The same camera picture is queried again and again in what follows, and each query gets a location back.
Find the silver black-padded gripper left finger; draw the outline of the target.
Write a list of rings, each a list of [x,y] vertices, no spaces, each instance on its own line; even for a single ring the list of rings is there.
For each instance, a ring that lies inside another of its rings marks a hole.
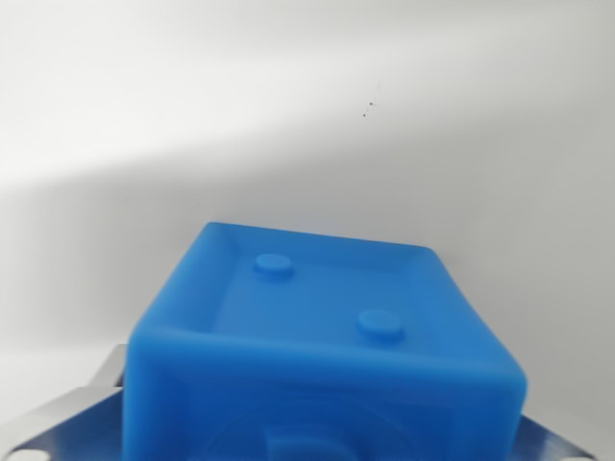
[[[1,425],[3,460],[119,460],[126,346],[85,386]]]

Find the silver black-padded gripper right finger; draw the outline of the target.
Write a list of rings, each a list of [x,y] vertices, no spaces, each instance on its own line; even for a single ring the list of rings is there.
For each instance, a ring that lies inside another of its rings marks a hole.
[[[562,412],[525,412],[512,460],[613,460],[614,432]]]

